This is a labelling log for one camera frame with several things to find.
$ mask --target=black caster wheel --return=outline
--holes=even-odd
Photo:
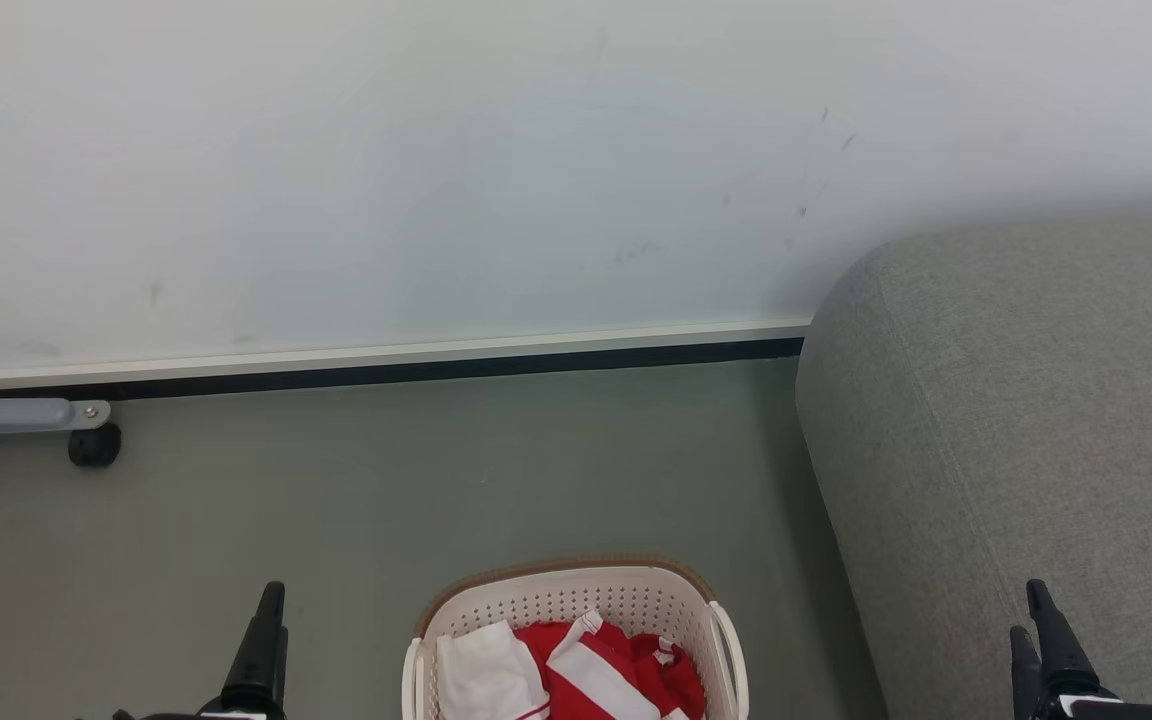
[[[69,461],[79,468],[109,468],[123,449],[123,430],[114,423],[69,433]]]

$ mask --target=white cloth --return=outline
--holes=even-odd
[[[438,638],[438,705],[445,720],[545,720],[550,695],[526,644],[506,621]]]

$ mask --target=gray metal bracket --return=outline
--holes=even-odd
[[[109,420],[109,402],[60,397],[0,400],[0,433],[44,433],[98,429]]]

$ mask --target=baseboard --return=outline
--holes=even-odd
[[[810,318],[0,370],[0,396],[128,400],[794,355]]]

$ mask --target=laundry basket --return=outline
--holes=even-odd
[[[690,653],[708,720],[746,720],[749,682],[727,611],[699,575],[655,558],[596,558],[497,570],[445,589],[416,626],[403,661],[403,720],[440,720],[434,643],[500,620],[513,628],[598,611],[627,635],[654,632]]]

